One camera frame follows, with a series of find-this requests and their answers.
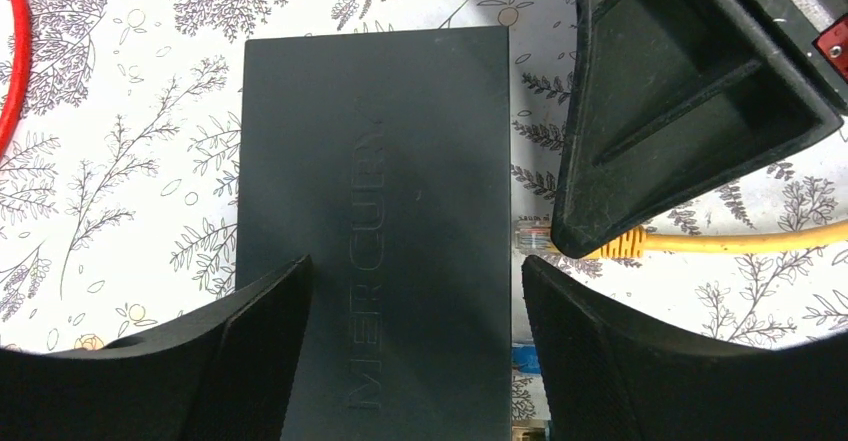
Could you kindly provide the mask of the black network switch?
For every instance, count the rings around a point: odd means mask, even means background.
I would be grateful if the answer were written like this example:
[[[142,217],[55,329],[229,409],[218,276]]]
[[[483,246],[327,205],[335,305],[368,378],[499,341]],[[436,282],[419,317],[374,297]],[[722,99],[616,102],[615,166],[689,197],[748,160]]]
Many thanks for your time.
[[[506,440],[503,27],[245,46],[237,277],[308,255],[286,440]]]

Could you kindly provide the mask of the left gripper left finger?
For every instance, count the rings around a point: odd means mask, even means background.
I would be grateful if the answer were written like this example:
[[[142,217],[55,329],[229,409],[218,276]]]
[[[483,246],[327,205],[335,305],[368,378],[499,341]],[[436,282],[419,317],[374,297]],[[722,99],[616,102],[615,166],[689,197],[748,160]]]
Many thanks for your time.
[[[5,440],[276,440],[313,293],[309,258],[97,350],[1,354]]]

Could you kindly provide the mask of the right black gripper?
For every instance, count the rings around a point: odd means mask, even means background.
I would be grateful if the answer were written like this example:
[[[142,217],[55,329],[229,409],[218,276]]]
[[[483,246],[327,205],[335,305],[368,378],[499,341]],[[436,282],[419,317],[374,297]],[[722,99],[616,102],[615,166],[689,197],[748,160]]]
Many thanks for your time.
[[[756,252],[642,223],[803,151],[847,112],[847,0],[576,0],[551,239],[572,258]]]

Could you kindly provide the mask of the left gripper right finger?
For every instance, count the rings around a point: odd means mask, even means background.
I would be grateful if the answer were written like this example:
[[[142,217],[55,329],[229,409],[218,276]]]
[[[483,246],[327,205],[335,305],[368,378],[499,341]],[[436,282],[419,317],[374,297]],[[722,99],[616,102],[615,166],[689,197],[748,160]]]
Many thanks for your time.
[[[556,440],[843,440],[847,337],[779,350],[670,325],[522,266]]]

